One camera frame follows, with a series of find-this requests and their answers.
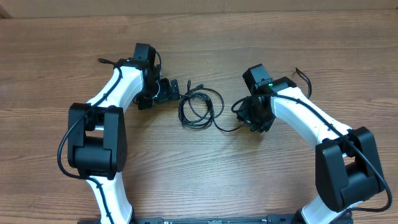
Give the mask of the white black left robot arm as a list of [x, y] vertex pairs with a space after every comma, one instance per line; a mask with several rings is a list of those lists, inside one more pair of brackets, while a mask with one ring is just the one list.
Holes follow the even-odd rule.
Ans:
[[64, 175], [88, 182], [101, 213], [98, 223], [132, 223], [122, 175], [128, 152], [124, 114], [132, 103], [146, 110], [179, 100], [178, 82], [162, 77], [160, 53], [149, 44], [136, 44], [129, 58], [98, 61], [111, 65], [113, 74], [96, 96], [69, 108], [57, 164]]

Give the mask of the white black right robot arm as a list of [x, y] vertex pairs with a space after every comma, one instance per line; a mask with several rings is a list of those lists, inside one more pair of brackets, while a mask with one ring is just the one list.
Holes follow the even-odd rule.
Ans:
[[352, 223], [354, 211], [391, 207], [392, 192], [369, 129], [353, 129], [327, 115], [295, 82], [273, 79], [261, 64], [248, 68], [243, 80], [250, 96], [231, 109], [240, 121], [263, 133], [279, 118], [315, 151], [317, 196], [294, 214], [268, 215], [266, 223]]

